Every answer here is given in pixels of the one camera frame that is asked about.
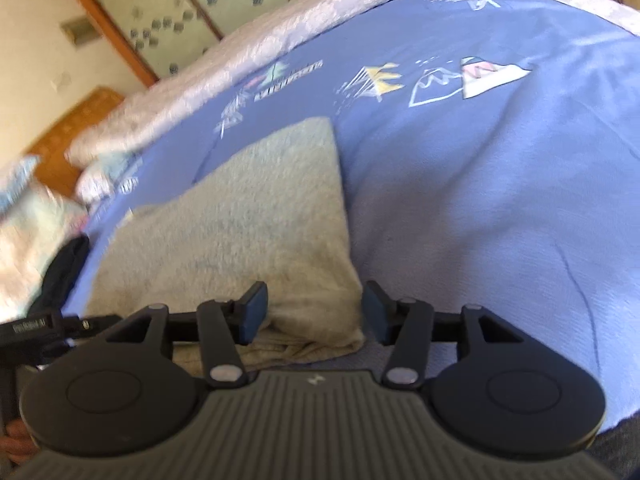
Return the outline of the person's left hand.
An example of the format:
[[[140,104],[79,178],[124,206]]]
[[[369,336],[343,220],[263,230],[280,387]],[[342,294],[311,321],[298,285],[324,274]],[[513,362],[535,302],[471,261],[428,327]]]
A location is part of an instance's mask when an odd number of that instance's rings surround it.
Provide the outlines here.
[[[15,465],[28,462],[39,452],[21,418],[14,419],[6,425],[6,433],[0,439],[0,448],[1,454]]]

